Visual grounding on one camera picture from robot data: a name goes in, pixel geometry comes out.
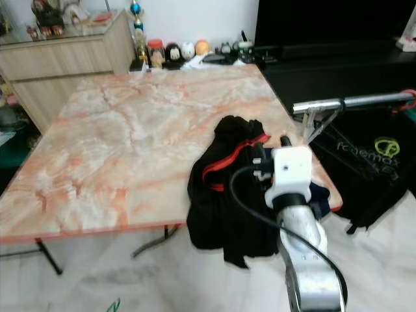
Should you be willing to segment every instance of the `red lid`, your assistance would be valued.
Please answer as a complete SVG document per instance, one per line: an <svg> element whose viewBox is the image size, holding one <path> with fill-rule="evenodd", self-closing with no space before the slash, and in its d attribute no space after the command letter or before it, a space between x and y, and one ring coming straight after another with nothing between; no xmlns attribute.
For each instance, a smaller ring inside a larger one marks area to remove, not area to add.
<svg viewBox="0 0 416 312"><path fill-rule="evenodd" d="M152 48L163 47L163 41L162 41L162 39L149 40L148 47L152 47Z"/></svg>

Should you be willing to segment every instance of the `black tv stand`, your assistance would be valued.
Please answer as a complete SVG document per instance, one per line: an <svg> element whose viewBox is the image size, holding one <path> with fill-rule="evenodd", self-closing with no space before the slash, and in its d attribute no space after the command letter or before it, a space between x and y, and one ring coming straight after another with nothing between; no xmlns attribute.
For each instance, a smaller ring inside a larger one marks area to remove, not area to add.
<svg viewBox="0 0 416 312"><path fill-rule="evenodd" d="M398 48L379 53L296 58L267 62L262 69L282 103L398 92L416 88L416 53Z"/></svg>

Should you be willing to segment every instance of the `wooden cabinet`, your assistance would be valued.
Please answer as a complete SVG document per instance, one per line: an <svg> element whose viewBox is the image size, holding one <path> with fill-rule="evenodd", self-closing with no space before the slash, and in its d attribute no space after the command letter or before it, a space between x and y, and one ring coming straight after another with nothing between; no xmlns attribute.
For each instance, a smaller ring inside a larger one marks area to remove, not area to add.
<svg viewBox="0 0 416 312"><path fill-rule="evenodd" d="M11 40L15 38L20 39L21 33ZM128 73L134 55L122 11L109 26L88 29L86 35L3 43L0 70L34 124L45 133L84 76Z"/></svg>

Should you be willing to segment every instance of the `silver bar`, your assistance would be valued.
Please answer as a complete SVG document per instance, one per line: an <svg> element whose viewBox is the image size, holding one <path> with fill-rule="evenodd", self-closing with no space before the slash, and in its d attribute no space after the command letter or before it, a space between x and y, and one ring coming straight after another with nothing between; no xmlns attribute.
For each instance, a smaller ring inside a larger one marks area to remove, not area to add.
<svg viewBox="0 0 416 312"><path fill-rule="evenodd" d="M346 108L354 108L360 106L369 106L381 103L389 103L395 101L412 101L415 98L413 94L410 93L390 93L390 94L376 94L371 96L352 96L346 97L344 99ZM295 103L293 105L293 113L301 114L308 113L308 111L326 111L330 109L340 109L341 100L340 99L324 99L318 101L308 101Z"/></svg>

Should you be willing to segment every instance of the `white wall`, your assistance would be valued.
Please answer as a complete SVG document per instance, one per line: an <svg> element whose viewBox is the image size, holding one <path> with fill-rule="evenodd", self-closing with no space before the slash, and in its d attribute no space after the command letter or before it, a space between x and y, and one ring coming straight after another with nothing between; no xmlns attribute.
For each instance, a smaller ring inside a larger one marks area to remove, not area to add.
<svg viewBox="0 0 416 312"><path fill-rule="evenodd" d="M34 23L31 0L6 0L18 25ZM109 0L110 8L129 8L130 0ZM234 42L242 30L254 40L259 0L138 0L148 38L165 43L206 39ZM106 10L104 0L84 0L90 11Z"/></svg>

